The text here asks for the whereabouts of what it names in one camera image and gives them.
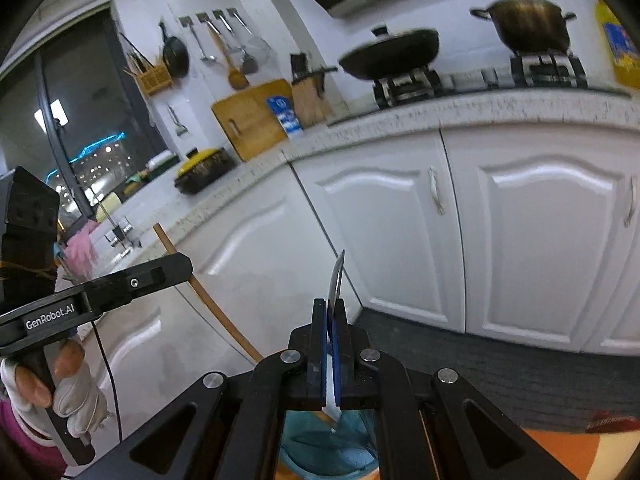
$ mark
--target teal bucket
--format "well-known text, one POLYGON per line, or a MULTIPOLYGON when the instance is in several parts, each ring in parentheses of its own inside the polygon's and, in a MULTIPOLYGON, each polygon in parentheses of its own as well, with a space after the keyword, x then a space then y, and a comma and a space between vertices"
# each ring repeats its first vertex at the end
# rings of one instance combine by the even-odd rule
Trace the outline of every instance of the teal bucket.
POLYGON ((378 468, 371 410, 342 412, 333 430, 314 413, 287 412, 280 459, 304 480, 358 480, 378 468))

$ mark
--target dark floor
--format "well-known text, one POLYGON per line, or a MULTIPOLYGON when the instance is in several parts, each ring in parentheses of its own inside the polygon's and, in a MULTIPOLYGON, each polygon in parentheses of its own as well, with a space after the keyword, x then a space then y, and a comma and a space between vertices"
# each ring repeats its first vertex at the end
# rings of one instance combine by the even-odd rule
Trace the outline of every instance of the dark floor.
POLYGON ((364 309, 356 324, 404 366, 455 368, 525 428, 584 431, 597 410, 640 418, 640 358, 545 350, 364 309))

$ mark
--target silver bolt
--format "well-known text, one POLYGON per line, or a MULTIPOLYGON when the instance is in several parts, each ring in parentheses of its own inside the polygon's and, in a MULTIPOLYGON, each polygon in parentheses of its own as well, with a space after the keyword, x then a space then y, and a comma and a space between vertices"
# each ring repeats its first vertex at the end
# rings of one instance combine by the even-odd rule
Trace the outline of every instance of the silver bolt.
POLYGON ((453 384, 458 380, 458 373, 451 368, 441 368, 438 370, 438 378, 443 383, 453 384))
POLYGON ((375 348, 365 348, 362 352, 360 352, 360 357, 367 363, 375 363, 378 359, 380 359, 380 352, 378 352, 375 348))
POLYGON ((300 352, 297 350, 285 350, 280 354, 280 359, 284 363, 297 363, 300 360, 300 352))
POLYGON ((222 386, 222 383, 225 381, 225 378, 217 372, 212 372, 207 374, 202 379, 202 384, 204 384, 205 388, 217 388, 222 386))

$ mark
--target window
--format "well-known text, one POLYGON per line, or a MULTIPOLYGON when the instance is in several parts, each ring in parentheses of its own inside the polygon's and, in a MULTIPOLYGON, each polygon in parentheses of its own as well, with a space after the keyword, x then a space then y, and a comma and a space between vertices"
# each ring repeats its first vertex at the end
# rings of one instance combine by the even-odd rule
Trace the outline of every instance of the window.
POLYGON ((95 218, 110 195, 117 197, 111 204, 130 198, 128 180, 166 148, 126 66, 103 11, 52 38, 0 81, 0 170, 24 166, 55 189, 60 225, 69 232, 95 218), (51 132, 49 110, 38 102, 50 103, 51 132))

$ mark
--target pink sleeve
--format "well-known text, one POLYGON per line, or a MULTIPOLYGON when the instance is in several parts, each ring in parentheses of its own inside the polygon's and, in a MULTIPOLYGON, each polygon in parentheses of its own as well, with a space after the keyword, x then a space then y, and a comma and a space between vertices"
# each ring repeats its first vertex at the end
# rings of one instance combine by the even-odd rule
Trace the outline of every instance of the pink sleeve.
POLYGON ((0 426, 7 436, 13 440, 42 470, 45 478, 59 480, 66 471, 66 463, 57 447, 44 447, 36 444, 21 430, 15 420, 11 402, 0 402, 0 426))

